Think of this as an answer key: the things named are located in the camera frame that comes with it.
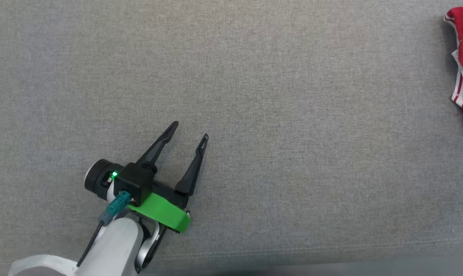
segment teal connector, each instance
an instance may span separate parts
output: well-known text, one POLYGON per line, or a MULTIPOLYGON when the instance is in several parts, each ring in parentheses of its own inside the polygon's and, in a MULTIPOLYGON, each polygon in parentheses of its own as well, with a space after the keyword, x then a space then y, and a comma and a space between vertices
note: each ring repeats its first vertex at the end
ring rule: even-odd
POLYGON ((118 196, 105 208, 105 212, 100 215, 99 222, 103 222, 106 227, 112 222, 112 219, 120 212, 123 211, 128 204, 130 204, 131 195, 128 192, 122 191, 118 196))

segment white stitching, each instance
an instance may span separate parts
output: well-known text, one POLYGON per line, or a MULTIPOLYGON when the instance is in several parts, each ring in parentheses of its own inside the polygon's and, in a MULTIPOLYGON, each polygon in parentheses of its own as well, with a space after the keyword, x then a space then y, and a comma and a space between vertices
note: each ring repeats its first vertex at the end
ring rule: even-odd
MULTIPOLYGON (((368 249, 385 249, 385 248, 403 248, 409 246, 435 246, 435 245, 452 245, 456 243, 463 243, 463 241, 457 241, 454 243, 428 243, 424 245, 402 245, 402 246, 380 246, 380 247, 366 247, 366 248, 343 248, 340 251, 349 251, 349 250, 368 250, 368 249)), ((221 257, 240 257, 240 256, 256 256, 256 255, 274 255, 274 254, 300 254, 300 253, 315 253, 315 252, 328 252, 328 251, 337 251, 339 249, 331 250, 307 250, 307 251, 294 251, 294 252, 272 252, 272 253, 252 253, 252 254, 239 254, 239 255, 207 255, 207 256, 195 256, 195 257, 175 257, 175 258, 165 258, 165 255, 155 257, 155 259, 164 259, 164 260, 179 260, 179 259, 199 259, 199 258, 221 258, 221 257)))
POLYGON ((280 249, 264 249, 264 250, 237 250, 237 251, 221 251, 221 252, 208 252, 208 253, 182 253, 182 254, 167 254, 165 256, 191 256, 191 255, 219 255, 219 254, 234 254, 234 253, 249 253, 249 252, 267 252, 267 251, 290 251, 290 250, 312 250, 322 248, 345 248, 345 247, 359 247, 359 246, 386 246, 386 245, 407 245, 411 243, 434 243, 443 241, 456 241, 463 240, 463 238, 456 239, 444 239, 444 240, 433 240, 433 241, 408 241, 405 243, 368 243, 364 245, 345 245, 345 246, 318 246, 318 247, 307 247, 307 248, 280 248, 280 249))

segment gray tablecloth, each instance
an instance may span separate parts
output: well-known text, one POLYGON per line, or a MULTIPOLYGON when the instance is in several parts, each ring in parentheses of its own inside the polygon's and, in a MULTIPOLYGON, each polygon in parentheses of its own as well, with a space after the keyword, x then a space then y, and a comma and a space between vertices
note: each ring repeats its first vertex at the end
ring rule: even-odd
POLYGON ((463 253, 463 0, 0 0, 0 269, 78 259, 97 159, 176 183, 210 140, 185 234, 150 270, 463 253))

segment green plastic part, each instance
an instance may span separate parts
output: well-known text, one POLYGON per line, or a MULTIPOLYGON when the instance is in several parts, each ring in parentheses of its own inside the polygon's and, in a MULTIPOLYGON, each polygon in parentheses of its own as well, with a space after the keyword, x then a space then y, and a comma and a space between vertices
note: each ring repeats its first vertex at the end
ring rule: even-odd
POLYGON ((181 233, 187 230, 191 222, 190 216, 184 210, 154 192, 139 207, 133 205, 129 205, 128 207, 181 233))

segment robotic arm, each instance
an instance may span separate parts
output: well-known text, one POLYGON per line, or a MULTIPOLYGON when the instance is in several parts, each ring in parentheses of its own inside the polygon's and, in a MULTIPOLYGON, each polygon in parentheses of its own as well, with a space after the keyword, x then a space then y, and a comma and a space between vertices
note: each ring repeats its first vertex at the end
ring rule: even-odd
POLYGON ((37 255, 14 262, 9 276, 36 266, 67 276, 137 276, 151 262, 167 229, 182 233, 190 222, 190 213, 184 209, 196 187, 208 135, 202 137, 195 158, 175 189, 154 180, 155 162, 178 125, 177 121, 170 124, 135 163, 121 166, 100 159, 88 169, 85 188, 111 203, 99 218, 79 262, 37 255), (153 224, 153 231, 144 221, 153 224))

